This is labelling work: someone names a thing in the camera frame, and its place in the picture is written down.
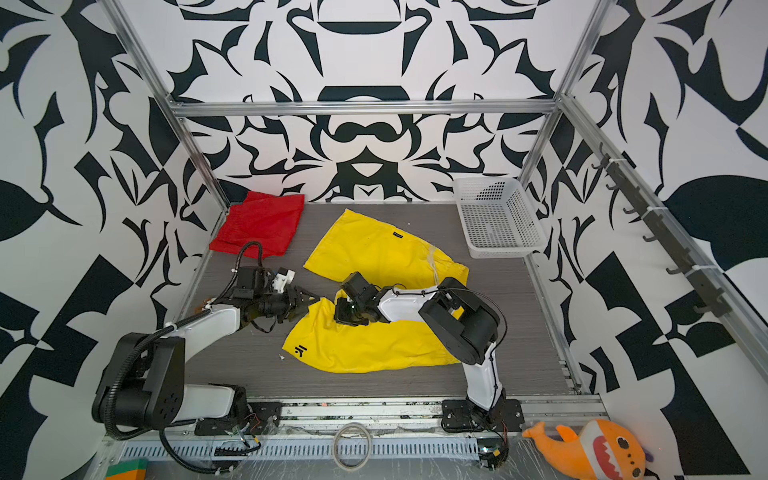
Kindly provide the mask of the yellow shorts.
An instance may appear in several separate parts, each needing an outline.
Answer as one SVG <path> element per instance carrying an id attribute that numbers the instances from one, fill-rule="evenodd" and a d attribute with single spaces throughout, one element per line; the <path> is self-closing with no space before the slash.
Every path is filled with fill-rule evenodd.
<path id="1" fill-rule="evenodd" d="M 468 280 L 468 267 L 440 249 L 347 210 L 304 267 L 342 287 L 311 305 L 286 337 L 284 351 L 300 362 L 335 374 L 456 363 L 418 314 L 443 280 Z"/>

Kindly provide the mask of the red shorts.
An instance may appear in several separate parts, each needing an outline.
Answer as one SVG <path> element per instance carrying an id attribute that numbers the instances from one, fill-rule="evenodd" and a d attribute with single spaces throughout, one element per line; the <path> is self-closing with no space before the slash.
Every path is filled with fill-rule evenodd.
<path id="1" fill-rule="evenodd" d="M 242 204 L 230 208 L 209 248 L 237 254 L 246 243 L 258 241 L 264 258 L 283 256 L 297 232 L 304 205 L 303 195 L 279 197 L 249 192 Z"/>

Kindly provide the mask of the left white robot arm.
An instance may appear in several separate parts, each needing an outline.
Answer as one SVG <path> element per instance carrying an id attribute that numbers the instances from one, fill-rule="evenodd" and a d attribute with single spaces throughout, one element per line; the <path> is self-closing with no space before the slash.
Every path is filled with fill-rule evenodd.
<path id="1" fill-rule="evenodd" d="M 150 334 L 124 335 L 96 389 L 93 420 L 116 440 L 185 422 L 195 423 L 203 435 L 244 428 L 251 413 L 244 388 L 190 384 L 186 364 L 260 318 L 280 324 L 306 315 L 320 298 L 295 285 L 294 276 L 284 268 L 237 267 L 223 292 L 200 312 Z"/>

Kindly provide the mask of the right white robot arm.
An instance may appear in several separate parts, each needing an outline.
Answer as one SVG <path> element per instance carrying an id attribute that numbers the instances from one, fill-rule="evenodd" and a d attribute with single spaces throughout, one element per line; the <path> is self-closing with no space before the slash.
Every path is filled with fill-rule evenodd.
<path id="1" fill-rule="evenodd" d="M 485 413 L 497 407 L 504 387 L 496 349 L 502 341 L 498 328 L 505 319 L 479 294 L 453 277 L 425 289 L 404 289 L 399 285 L 378 287 L 359 272 L 345 279 L 341 291 L 344 297 L 336 306 L 336 322 L 347 326 L 425 324 L 462 364 L 467 400 Z"/>

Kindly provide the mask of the white plastic basket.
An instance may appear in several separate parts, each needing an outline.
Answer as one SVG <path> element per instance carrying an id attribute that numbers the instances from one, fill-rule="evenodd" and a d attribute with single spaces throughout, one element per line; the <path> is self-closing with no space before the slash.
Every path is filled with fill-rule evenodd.
<path id="1" fill-rule="evenodd" d="M 458 178 L 453 193 L 471 257 L 521 258 L 546 246 L 536 210 L 517 179 Z"/>

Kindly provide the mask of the green orange block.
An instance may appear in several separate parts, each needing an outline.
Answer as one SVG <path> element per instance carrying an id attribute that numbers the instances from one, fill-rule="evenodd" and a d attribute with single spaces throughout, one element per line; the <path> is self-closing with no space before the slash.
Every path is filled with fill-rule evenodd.
<path id="1" fill-rule="evenodd" d="M 148 468 L 146 459 L 134 459 L 108 467 L 105 480 L 145 480 Z"/>

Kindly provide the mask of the orange shark plush toy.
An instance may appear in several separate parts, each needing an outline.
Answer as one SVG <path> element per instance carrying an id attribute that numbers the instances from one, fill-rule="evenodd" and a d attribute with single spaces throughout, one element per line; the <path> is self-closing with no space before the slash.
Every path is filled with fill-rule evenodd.
<path id="1" fill-rule="evenodd" d="M 547 434 L 544 422 L 522 435 L 551 467 L 573 479 L 643 479 L 654 460 L 629 430 L 609 420 L 590 420 L 579 432 L 566 425 L 555 430 L 559 440 Z"/>

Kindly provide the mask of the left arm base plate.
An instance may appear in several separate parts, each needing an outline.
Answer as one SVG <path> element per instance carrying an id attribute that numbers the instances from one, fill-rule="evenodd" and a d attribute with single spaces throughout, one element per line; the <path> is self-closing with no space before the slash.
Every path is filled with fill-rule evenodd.
<path id="1" fill-rule="evenodd" d="M 260 435 L 278 427 L 281 421 L 281 402 L 248 402 L 233 404 L 220 418 L 199 420 L 194 429 L 196 436 Z"/>

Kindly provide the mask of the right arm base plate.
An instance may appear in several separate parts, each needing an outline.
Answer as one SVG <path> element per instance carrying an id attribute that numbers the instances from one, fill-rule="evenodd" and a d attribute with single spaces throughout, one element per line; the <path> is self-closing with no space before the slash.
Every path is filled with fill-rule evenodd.
<path id="1" fill-rule="evenodd" d="M 516 399 L 501 397 L 489 411 L 468 399 L 443 400 L 441 408 L 440 425 L 448 433 L 521 432 L 525 424 L 521 404 Z"/>

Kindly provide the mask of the aluminium frame crossbar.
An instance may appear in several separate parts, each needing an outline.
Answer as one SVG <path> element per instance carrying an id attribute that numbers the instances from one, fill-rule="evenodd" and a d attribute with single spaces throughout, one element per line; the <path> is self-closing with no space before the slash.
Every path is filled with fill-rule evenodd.
<path id="1" fill-rule="evenodd" d="M 252 115 L 549 113 L 555 107 L 555 101 L 551 99 L 170 103 L 171 111 L 177 117 L 184 118 Z"/>

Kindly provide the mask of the black wall hook rack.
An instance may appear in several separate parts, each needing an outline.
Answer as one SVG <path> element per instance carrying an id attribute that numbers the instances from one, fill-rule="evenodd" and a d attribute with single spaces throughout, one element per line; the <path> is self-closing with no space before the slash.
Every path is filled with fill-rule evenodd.
<path id="1" fill-rule="evenodd" d="M 614 158 L 604 151 L 604 144 L 599 144 L 600 160 L 593 169 L 604 170 L 613 184 L 611 191 L 619 191 L 627 199 L 630 208 L 624 208 L 627 215 L 634 215 L 649 229 L 650 235 L 644 236 L 646 243 L 657 242 L 674 263 L 667 267 L 669 275 L 683 275 L 698 294 L 701 303 L 694 306 L 698 314 L 712 313 L 722 318 L 733 311 L 726 300 L 724 289 L 713 281 L 706 270 L 714 266 L 697 262 L 690 246 L 682 240 L 682 228 L 676 227 L 667 207 L 661 205 L 653 192 L 642 185 L 641 178 L 626 158 Z"/>

